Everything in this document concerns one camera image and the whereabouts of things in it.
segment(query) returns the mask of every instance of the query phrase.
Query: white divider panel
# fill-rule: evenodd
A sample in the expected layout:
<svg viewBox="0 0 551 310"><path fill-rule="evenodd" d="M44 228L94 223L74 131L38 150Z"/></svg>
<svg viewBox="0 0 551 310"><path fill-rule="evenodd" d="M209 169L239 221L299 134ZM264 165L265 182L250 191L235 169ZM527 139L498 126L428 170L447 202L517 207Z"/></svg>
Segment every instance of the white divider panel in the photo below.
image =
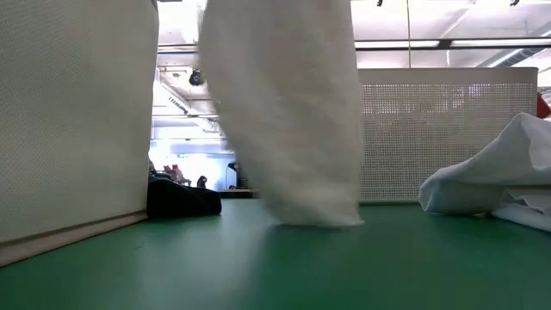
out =
<svg viewBox="0 0 551 310"><path fill-rule="evenodd" d="M145 208L152 0L3 0L0 243Z"/></svg>
<svg viewBox="0 0 551 310"><path fill-rule="evenodd" d="M516 114L536 114L536 68L360 70L360 82L362 202L417 200L436 170L472 157Z"/></svg>

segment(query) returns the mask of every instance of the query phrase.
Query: ceiling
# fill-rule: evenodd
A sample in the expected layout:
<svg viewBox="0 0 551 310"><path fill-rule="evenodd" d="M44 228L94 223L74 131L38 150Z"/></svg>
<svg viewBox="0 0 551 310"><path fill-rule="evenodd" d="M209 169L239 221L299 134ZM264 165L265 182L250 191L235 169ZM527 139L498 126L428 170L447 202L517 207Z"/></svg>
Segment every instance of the ceiling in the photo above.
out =
<svg viewBox="0 0 551 310"><path fill-rule="evenodd" d="M412 39L510 38L542 36L551 30L551 0L409 0ZM406 0L351 1L356 40L408 39ZM206 0L159 3L159 44L193 44ZM411 67L474 67L486 65L511 50L454 50L412 52ZM409 65L408 52L358 52L359 68L396 68ZM205 87L188 83L197 56L159 55L160 79L187 99L208 99ZM551 86L551 49L528 58L520 66L540 70L540 86Z"/></svg>

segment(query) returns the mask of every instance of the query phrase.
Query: white cloth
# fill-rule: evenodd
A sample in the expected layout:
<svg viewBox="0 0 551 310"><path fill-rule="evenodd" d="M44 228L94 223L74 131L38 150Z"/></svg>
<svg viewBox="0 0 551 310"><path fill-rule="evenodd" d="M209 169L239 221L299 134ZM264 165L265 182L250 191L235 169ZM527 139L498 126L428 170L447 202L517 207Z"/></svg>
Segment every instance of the white cloth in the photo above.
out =
<svg viewBox="0 0 551 310"><path fill-rule="evenodd" d="M479 214L551 232L551 122L519 114L472 158L421 185L426 212Z"/></svg>
<svg viewBox="0 0 551 310"><path fill-rule="evenodd" d="M209 0L200 55L220 125L272 214L361 224L350 2Z"/></svg>

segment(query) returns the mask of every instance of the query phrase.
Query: textured panel surface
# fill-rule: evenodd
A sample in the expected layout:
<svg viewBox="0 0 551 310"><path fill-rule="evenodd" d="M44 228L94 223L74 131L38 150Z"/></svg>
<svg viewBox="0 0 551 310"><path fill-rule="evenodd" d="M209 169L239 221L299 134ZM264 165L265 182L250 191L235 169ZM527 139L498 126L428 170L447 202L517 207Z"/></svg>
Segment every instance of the textured panel surface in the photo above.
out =
<svg viewBox="0 0 551 310"><path fill-rule="evenodd" d="M439 168L472 157L520 112L536 113L537 69L360 70L360 200L416 200Z"/></svg>
<svg viewBox="0 0 551 310"><path fill-rule="evenodd" d="M0 242L145 206L151 0L3 0Z"/></svg>

